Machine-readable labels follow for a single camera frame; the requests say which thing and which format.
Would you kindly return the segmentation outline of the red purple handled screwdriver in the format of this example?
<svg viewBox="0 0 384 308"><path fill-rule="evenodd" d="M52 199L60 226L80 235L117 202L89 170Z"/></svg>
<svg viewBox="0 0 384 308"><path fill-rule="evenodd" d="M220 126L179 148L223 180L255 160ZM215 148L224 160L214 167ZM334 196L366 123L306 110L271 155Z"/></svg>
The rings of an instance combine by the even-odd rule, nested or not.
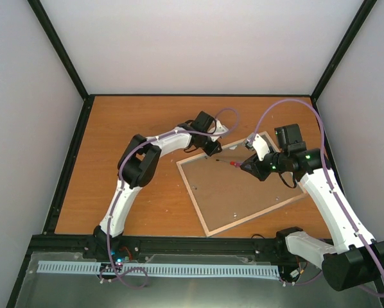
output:
<svg viewBox="0 0 384 308"><path fill-rule="evenodd" d="M220 158L217 158L216 159L217 162L224 162L224 163L227 163L231 166L234 166L234 167L240 167L242 165L241 162L236 162L236 161L231 161L231 160L224 160L224 159L220 159Z"/></svg>

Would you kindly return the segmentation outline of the blue wooden photo frame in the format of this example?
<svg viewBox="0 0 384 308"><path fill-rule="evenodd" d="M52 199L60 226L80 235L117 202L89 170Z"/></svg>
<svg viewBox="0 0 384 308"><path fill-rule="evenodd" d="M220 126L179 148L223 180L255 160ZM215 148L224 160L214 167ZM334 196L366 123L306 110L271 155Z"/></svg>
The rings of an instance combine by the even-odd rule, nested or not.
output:
<svg viewBox="0 0 384 308"><path fill-rule="evenodd" d="M264 182L216 159L243 162L253 154L242 139L208 157L201 153L177 162L182 180L207 237L236 227L307 197L302 185L291 189L291 173L271 174Z"/></svg>

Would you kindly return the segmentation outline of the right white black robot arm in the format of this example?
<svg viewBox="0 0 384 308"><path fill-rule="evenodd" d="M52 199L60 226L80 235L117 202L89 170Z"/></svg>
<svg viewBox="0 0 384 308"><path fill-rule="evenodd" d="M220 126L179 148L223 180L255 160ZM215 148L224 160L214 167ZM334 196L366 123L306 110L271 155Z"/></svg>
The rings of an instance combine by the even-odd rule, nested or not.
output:
<svg viewBox="0 0 384 308"><path fill-rule="evenodd" d="M377 241L353 212L336 182L332 169L318 148L308 149L299 125L275 129L279 150L275 151L258 133L244 142L254 154L241 163L241 170L264 182L269 175L290 173L315 202L331 235L332 243L315 239L300 228L278 233L283 248L319 268L326 282L343 291L381 278L384 241Z"/></svg>

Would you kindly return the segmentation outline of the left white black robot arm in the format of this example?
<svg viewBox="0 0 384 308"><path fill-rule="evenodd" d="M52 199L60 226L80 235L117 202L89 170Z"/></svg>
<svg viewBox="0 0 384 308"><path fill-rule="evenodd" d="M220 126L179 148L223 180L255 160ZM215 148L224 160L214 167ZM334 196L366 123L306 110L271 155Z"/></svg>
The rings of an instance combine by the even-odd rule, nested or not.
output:
<svg viewBox="0 0 384 308"><path fill-rule="evenodd" d="M137 134L132 137L118 162L118 179L109 208L94 229L98 251L106 258L120 251L121 236L130 209L141 191L153 179L160 158L177 150L191 147L208 156L222 151L219 138L228 132L219 119L201 111L174 129L152 137Z"/></svg>

